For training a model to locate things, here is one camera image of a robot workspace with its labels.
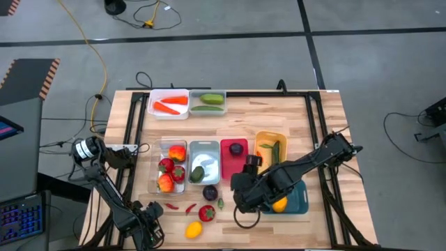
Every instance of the yellow container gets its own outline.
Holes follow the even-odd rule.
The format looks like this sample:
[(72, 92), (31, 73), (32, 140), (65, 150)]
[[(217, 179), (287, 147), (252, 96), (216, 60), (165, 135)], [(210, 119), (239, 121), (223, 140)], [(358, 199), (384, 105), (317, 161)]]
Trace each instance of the yellow container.
[(263, 148), (260, 145), (267, 144), (273, 146), (275, 142), (280, 142), (280, 162), (286, 160), (286, 146), (288, 141), (285, 135), (277, 132), (261, 131), (256, 135), (256, 141), (254, 143), (254, 155), (260, 153), (263, 162), (259, 167), (259, 173), (265, 171), (271, 166), (272, 151), (271, 149)]

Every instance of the cucumber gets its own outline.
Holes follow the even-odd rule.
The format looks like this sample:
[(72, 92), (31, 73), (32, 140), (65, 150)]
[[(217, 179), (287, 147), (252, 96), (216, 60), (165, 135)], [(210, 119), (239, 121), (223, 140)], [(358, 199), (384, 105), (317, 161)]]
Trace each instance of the cucumber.
[(204, 94), (200, 96), (200, 100), (208, 105), (222, 105), (224, 97), (220, 94)]
[(191, 109), (191, 111), (224, 111), (224, 110), (220, 107), (213, 107), (210, 105), (199, 105), (199, 106), (193, 107)]
[(200, 183), (204, 178), (204, 168), (202, 166), (195, 167), (194, 171), (190, 174), (190, 182)]
[(280, 142), (276, 141), (274, 146), (272, 146), (272, 165), (280, 163)]

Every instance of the wooden tabletop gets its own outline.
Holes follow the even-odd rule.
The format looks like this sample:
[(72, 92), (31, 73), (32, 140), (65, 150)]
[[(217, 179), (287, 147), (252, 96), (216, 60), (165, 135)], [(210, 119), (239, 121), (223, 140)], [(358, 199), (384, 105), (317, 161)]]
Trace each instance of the wooden tabletop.
[[(131, 91), (117, 91), (105, 135), (106, 144), (122, 144), (125, 126), (130, 108)], [(328, 130), (340, 130), (347, 126), (346, 115), (338, 92), (321, 92), (323, 110)], [(249, 142), (249, 151), (254, 149), (254, 138), (258, 131), (269, 130), (280, 132), (288, 138), (288, 160), (295, 160), (313, 151), (309, 122), (304, 98), (228, 98), (228, 112), (222, 117), (190, 116), (184, 121), (157, 121), (150, 114), (145, 115), (142, 143), (153, 144), (157, 139), (185, 139), (188, 142), (198, 139), (217, 140), (230, 138), (245, 138)], [(316, 124), (318, 117), (316, 105), (313, 104)], [(139, 105), (136, 108), (133, 131), (137, 123)], [(318, 126), (318, 138), (322, 139)], [(342, 132), (347, 140), (351, 140), (350, 131)], [(307, 185), (309, 210), (303, 215), (262, 215), (260, 223), (253, 229), (241, 229), (233, 221), (233, 193), (229, 182), (222, 181), (217, 185), (219, 193), (225, 202), (222, 211), (215, 203), (207, 203), (201, 195), (202, 187), (188, 185), (183, 195), (153, 195), (148, 192), (148, 171), (151, 168), (151, 151), (140, 153), (134, 180), (132, 201), (139, 200), (143, 205), (150, 201), (158, 201), (164, 208), (160, 224), (166, 234), (161, 248), (329, 248), (328, 236), (321, 187), (316, 170), (304, 175)], [(353, 158), (347, 163), (359, 171), (357, 161)], [(116, 170), (110, 169), (109, 175), (114, 180)], [(365, 238), (376, 243), (374, 226), (371, 221), (364, 187), (357, 174), (340, 167), (339, 186), (341, 188), (344, 208), (355, 226)], [(98, 220), (99, 226), (109, 215), (108, 206), (101, 201), (99, 217), (98, 194), (93, 192), (93, 211), (90, 231), (90, 207), (86, 213), (82, 231), (82, 243), (86, 235), (88, 241), (94, 234), (94, 226)], [(171, 210), (164, 203), (179, 206), (179, 210)], [(185, 209), (193, 203), (197, 206), (186, 216)], [(203, 223), (203, 233), (200, 237), (190, 240), (185, 237), (186, 226), (198, 218), (198, 210), (205, 204), (212, 204), (217, 209), (216, 218), (212, 222)], [(342, 243), (339, 219), (333, 211), (337, 239)], [(250, 225), (255, 220), (254, 214), (238, 214), (239, 221)], [(114, 231), (114, 243), (117, 242), (117, 231)], [(125, 248), (134, 248), (131, 238), (125, 240)]]

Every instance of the green vegetable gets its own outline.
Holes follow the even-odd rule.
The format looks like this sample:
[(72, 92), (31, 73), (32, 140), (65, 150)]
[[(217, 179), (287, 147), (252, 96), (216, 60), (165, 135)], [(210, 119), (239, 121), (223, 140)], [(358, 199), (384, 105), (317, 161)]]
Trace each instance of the green vegetable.
[(270, 146), (270, 145), (268, 145), (268, 144), (262, 144), (262, 145), (260, 145), (260, 147), (268, 148), (268, 149), (271, 149), (271, 148), (272, 148), (272, 146)]
[(275, 142), (272, 147), (272, 165), (280, 162), (280, 142)]
[(220, 107), (212, 107), (210, 105), (199, 105), (197, 107), (193, 107), (191, 111), (223, 111)]
[(195, 167), (194, 171), (190, 174), (190, 182), (199, 183), (204, 178), (204, 169), (202, 166)]
[(224, 97), (220, 94), (204, 94), (200, 96), (200, 100), (208, 105), (222, 105)]
[(220, 208), (220, 210), (223, 209), (223, 207), (224, 207), (224, 202), (223, 202), (223, 199), (222, 199), (222, 198), (219, 198), (219, 199), (218, 199), (217, 206), (218, 206), (218, 208)]

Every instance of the orange carrot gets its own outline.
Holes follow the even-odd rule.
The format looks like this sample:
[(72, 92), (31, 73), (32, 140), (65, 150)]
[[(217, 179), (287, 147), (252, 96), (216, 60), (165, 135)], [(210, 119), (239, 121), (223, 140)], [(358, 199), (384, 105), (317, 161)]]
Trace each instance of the orange carrot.
[(177, 112), (176, 110), (170, 109), (170, 108), (168, 108), (167, 106), (163, 105), (162, 103), (160, 103), (158, 101), (155, 101), (153, 103), (153, 109), (155, 109), (157, 111), (160, 111), (160, 112), (170, 113), (170, 114), (173, 114), (173, 115), (180, 115), (180, 113)]
[(189, 98), (187, 96), (179, 96), (179, 97), (163, 98), (161, 99), (161, 102), (166, 102), (169, 104), (187, 105), (188, 99)]

